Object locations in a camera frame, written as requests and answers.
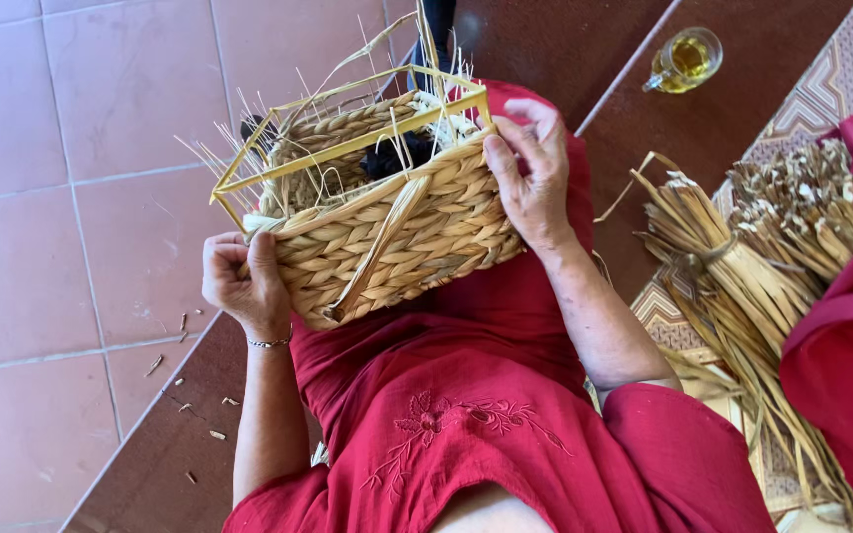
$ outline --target woman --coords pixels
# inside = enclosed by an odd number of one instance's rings
[[[296,323],[289,349],[272,235],[207,240],[204,294],[250,341],[224,530],[774,530],[742,435],[681,392],[590,259],[583,143],[485,84],[484,154],[529,253],[334,331]],[[302,401],[330,467],[309,467]]]

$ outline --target glass cup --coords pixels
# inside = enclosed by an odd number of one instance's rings
[[[705,28],[687,28],[657,51],[644,92],[685,93],[710,79],[721,64],[722,44],[717,36]]]

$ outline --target hand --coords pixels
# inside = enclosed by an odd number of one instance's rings
[[[241,280],[237,272],[245,261],[250,278]],[[275,236],[258,233],[248,248],[238,231],[209,237],[203,245],[203,297],[239,321],[251,339],[286,339],[291,303],[278,276]]]
[[[499,182],[505,213],[525,242],[541,255],[569,239],[575,240],[565,207],[565,126],[557,111],[534,100],[510,100],[505,103],[505,110],[532,123],[519,126],[505,116],[493,116],[502,137],[488,136],[482,151]],[[531,173],[527,176],[518,173],[514,150],[528,162]]]

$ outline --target silver bracelet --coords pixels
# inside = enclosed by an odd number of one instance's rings
[[[254,341],[254,340],[250,339],[249,337],[246,337],[245,341],[247,343],[251,344],[252,346],[257,347],[257,348],[271,348],[273,346],[286,346],[292,341],[292,334],[293,333],[295,333],[295,324],[291,324],[288,327],[288,339],[282,339],[280,341],[272,341],[270,343],[262,343],[260,341]]]

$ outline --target woven basket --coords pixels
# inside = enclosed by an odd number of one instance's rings
[[[341,66],[369,54],[414,15]],[[417,90],[350,111],[342,111],[344,103],[325,107],[376,79],[412,72],[424,73],[433,87],[455,85],[460,98]],[[477,112],[484,129],[472,120]],[[278,124],[278,137],[266,152],[257,140],[269,122]],[[407,170],[369,182],[360,168],[366,147],[379,142],[378,151],[402,152],[397,139],[409,131],[436,141],[432,159],[415,169],[405,159]],[[524,249],[482,157],[482,139],[493,132],[484,87],[434,68],[396,67],[268,109],[255,133],[235,143],[238,152],[221,167],[212,199],[247,238],[276,234],[293,308],[310,327],[332,329]]]

